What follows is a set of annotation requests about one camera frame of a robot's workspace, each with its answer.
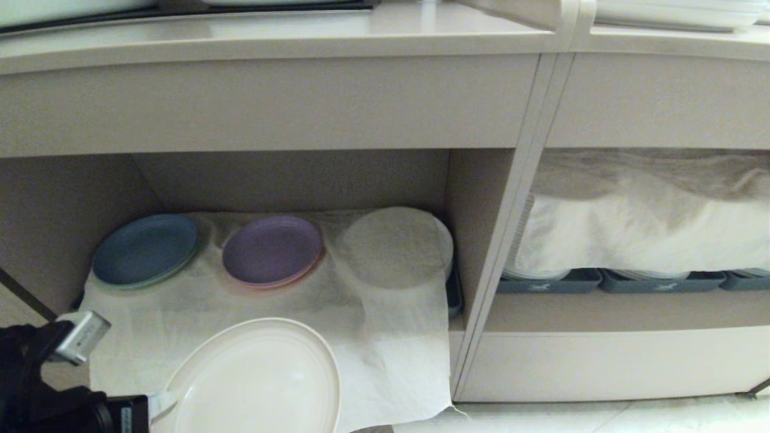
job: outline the printed logo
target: printed logo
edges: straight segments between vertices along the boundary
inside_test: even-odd
[[[671,283],[671,284],[665,284],[665,285],[657,286],[656,288],[654,288],[652,290],[655,290],[656,292],[668,292],[670,290],[674,290],[676,287],[677,287],[676,283]]]
[[[551,288],[551,284],[543,284],[542,286],[529,286],[527,290],[530,292],[546,292]]]

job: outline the cabinet top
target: cabinet top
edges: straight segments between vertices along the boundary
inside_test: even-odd
[[[372,11],[188,15],[0,36],[0,75],[234,59],[498,55],[552,50],[554,32],[458,3]]]

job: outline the purple plate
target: purple plate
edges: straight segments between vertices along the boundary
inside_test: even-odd
[[[236,280],[270,289],[300,279],[323,254],[321,233],[296,216],[269,216],[238,230],[227,241],[222,262]]]

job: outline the white cabinet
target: white cabinet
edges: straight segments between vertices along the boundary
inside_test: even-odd
[[[770,33],[593,26],[593,0],[462,2],[385,2],[356,34],[300,14],[4,37],[0,268],[60,313],[95,245],[150,213],[415,206],[455,238],[458,400],[766,379],[767,294],[494,290],[544,147],[770,149]]]

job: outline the paper towel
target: paper towel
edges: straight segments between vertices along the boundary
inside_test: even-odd
[[[767,153],[547,153],[531,191],[522,270],[770,266]]]
[[[434,416],[451,404],[444,266],[433,216],[300,213],[320,229],[326,255],[302,280],[276,290],[244,287],[222,267],[222,248],[265,214],[189,213],[200,250],[179,274],[120,292],[93,274],[81,308],[112,329],[91,356],[91,383],[109,394],[146,394],[217,332],[259,317],[308,324],[330,343],[342,378],[337,431]]]

